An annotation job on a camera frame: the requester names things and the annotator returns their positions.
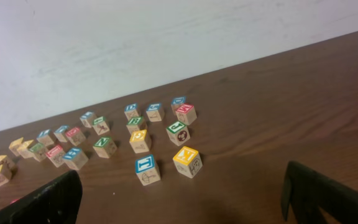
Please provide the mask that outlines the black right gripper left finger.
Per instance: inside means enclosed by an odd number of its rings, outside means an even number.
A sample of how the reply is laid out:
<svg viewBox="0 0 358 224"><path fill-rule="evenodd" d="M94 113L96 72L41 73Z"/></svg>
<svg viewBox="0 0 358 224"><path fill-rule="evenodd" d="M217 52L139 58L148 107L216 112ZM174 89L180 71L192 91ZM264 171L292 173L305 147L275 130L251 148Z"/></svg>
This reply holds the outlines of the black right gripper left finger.
<svg viewBox="0 0 358 224"><path fill-rule="evenodd" d="M75 224L83 188L70 170L0 210L0 224Z"/></svg>

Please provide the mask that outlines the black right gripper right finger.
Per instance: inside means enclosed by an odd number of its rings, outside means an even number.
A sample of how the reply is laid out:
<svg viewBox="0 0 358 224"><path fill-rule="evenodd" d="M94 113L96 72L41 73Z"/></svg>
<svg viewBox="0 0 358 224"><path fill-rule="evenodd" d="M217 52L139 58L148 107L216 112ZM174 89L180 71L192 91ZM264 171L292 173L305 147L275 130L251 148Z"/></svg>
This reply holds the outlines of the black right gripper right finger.
<svg viewBox="0 0 358 224"><path fill-rule="evenodd" d="M292 208L298 223L326 223L320 210L341 223L358 223L358 191L297 161L287 165L280 206L285 221Z"/></svg>

